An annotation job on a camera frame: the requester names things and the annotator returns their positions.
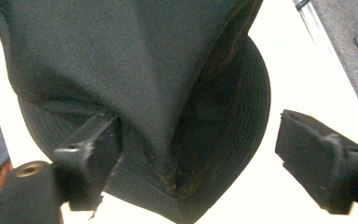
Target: hat brim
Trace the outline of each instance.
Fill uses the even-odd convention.
[[[106,192],[126,202],[159,213],[179,223],[198,220],[229,188],[257,151],[269,118],[269,76],[263,58],[247,36],[223,72],[238,82],[226,128],[214,139],[198,188],[180,199],[171,195],[156,176],[135,130],[125,127],[124,160],[112,173]],[[36,143],[51,157],[51,150],[76,130],[76,126],[19,98],[22,114]]]

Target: white surface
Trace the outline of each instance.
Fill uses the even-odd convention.
[[[318,54],[291,0],[265,0],[250,36],[270,75],[268,129],[251,163],[198,224],[358,223],[358,206],[349,217],[321,210],[274,153],[284,109],[311,114],[358,143],[358,100],[348,79]],[[26,131],[6,76],[0,46],[0,122],[10,155],[15,165],[45,160]],[[66,223],[171,223],[112,196],[106,196],[91,221],[90,213],[64,213]]]

